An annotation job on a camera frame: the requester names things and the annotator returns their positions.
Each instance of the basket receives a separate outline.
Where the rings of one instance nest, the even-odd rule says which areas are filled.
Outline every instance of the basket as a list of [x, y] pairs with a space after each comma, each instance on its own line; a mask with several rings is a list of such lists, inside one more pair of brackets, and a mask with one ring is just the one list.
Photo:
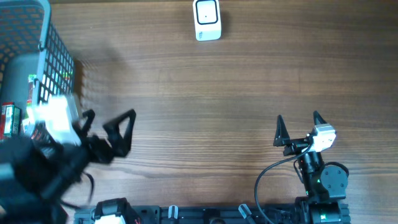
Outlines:
[[[31, 95], [28, 76], [36, 75]], [[71, 93], [75, 64], [51, 21], [47, 0], [0, 0], [0, 103], [25, 112], [51, 95]]]

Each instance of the gray basket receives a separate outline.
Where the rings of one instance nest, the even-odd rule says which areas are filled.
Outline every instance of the gray basket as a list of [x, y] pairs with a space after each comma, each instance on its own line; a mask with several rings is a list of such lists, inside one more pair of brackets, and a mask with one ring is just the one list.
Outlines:
[[47, 0], [0, 0], [0, 102], [25, 111], [28, 75], [36, 74], [32, 104], [71, 93], [75, 65], [51, 21]]

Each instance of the black square outline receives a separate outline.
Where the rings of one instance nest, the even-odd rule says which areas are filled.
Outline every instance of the black square outline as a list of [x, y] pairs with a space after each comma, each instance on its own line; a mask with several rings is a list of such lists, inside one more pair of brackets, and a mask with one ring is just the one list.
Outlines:
[[[213, 2], [214, 2], [214, 7], [216, 7], [216, 21], [215, 21], [215, 22], [207, 22], [207, 23], [201, 23], [201, 22], [199, 22], [198, 2], [201, 2], [201, 1], [213, 1]], [[216, 24], [216, 23], [218, 22], [218, 11], [217, 11], [217, 2], [216, 2], [216, 0], [198, 0], [198, 1], [195, 3], [195, 8], [196, 8], [196, 10], [197, 10], [197, 21], [198, 21], [198, 23], [199, 23], [200, 25]]]

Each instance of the wood grain surface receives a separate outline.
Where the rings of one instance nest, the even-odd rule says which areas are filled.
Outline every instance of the wood grain surface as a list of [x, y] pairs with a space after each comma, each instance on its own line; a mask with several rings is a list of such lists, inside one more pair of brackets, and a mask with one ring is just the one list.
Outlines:
[[[352, 222], [397, 222], [396, 2], [222, 1], [211, 42], [195, 40], [191, 1], [54, 4], [52, 18], [78, 61], [81, 103], [96, 111], [92, 133], [137, 111], [128, 157], [87, 168], [91, 204], [253, 204], [257, 175], [283, 159], [277, 115], [299, 138], [318, 110], [338, 133], [323, 159], [350, 169]], [[65, 200], [84, 203], [89, 186]], [[304, 195], [292, 163], [259, 186], [263, 203]]]

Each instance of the wooden table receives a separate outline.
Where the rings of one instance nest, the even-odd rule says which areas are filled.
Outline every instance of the wooden table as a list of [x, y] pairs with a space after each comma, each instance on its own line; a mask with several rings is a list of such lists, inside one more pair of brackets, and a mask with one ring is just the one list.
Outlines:
[[[397, 12], [392, 1], [222, 1], [221, 40], [197, 42], [191, 1], [54, 4], [93, 133], [137, 111], [128, 157], [87, 169], [92, 204], [253, 204], [257, 175], [283, 158], [277, 115], [299, 138], [318, 110], [338, 132], [324, 160], [350, 169], [352, 222], [396, 223]], [[65, 200], [88, 191], [84, 181]], [[303, 195], [292, 163], [259, 186], [263, 203]]]

